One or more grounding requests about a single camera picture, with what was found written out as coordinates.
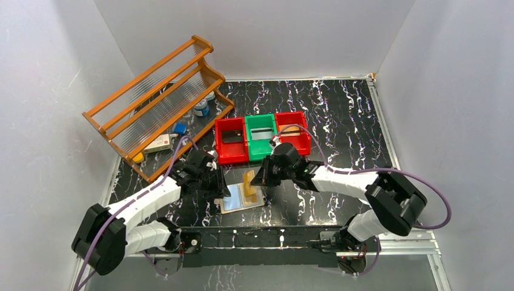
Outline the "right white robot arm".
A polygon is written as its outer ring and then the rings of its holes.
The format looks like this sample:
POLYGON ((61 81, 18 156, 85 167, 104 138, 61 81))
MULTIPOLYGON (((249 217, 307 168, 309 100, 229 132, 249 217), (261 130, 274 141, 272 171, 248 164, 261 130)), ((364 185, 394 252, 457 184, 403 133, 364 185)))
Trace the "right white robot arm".
POLYGON ((370 210, 356 214, 337 234, 321 235, 318 247, 356 251, 382 233, 407 236, 427 205, 427 198, 396 169, 357 173, 329 168, 302 156, 291 143, 277 145, 262 160, 251 186, 277 187, 291 180, 303 190, 340 193, 367 202, 370 210))

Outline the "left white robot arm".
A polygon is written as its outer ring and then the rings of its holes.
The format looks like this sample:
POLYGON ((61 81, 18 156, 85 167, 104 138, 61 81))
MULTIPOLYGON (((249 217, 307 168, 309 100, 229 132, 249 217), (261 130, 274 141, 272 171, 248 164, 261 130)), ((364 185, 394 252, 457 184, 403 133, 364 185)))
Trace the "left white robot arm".
POLYGON ((94 204, 86 211, 72 241, 72 250, 99 275, 107 275, 134 253, 184 248, 182 229, 165 217, 144 220, 189 195, 218 199, 229 196, 214 150, 192 149, 185 160, 146 188, 116 203, 94 204))

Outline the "beige leather card holder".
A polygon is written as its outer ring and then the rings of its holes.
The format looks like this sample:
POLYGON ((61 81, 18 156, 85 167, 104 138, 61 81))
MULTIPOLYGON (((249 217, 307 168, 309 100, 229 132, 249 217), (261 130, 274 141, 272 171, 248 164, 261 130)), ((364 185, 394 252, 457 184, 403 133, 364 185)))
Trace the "beige leather card holder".
POLYGON ((233 213, 237 211, 261 207, 264 205, 264 195, 260 187, 244 186, 243 183, 227 186, 229 196, 216 198, 215 204, 220 206, 221 213, 233 213))

